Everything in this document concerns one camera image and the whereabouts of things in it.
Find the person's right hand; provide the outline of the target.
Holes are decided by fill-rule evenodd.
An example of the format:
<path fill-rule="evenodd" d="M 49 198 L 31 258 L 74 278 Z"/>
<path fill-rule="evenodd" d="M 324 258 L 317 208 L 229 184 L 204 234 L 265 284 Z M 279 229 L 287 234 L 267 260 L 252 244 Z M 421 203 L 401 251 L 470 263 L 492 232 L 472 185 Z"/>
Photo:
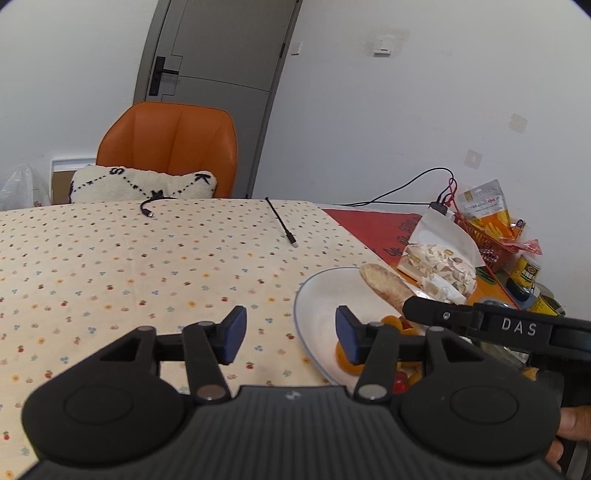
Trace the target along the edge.
<path fill-rule="evenodd" d="M 591 409 L 589 406 L 566 407 L 561 409 L 561 418 L 557 435 L 570 441 L 591 439 Z M 554 440 L 546 455 L 546 461 L 557 471 L 561 471 L 559 460 L 564 452 L 563 444 Z"/>

